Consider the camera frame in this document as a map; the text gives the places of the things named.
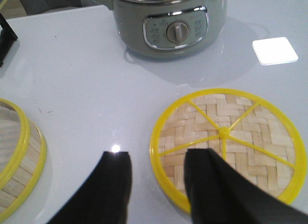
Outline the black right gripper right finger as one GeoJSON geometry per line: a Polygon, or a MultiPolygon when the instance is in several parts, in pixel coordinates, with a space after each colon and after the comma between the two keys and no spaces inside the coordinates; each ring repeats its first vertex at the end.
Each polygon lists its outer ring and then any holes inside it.
{"type": "Polygon", "coordinates": [[[214,150],[189,149],[185,190],[195,224],[306,224],[308,216],[265,193],[214,150]]]}

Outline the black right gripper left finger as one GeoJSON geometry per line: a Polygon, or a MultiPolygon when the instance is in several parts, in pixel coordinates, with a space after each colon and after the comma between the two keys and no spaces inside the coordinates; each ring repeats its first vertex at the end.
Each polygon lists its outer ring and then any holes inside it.
{"type": "Polygon", "coordinates": [[[125,224],[131,188],[129,153],[105,151],[86,181],[49,223],[125,224]]]}

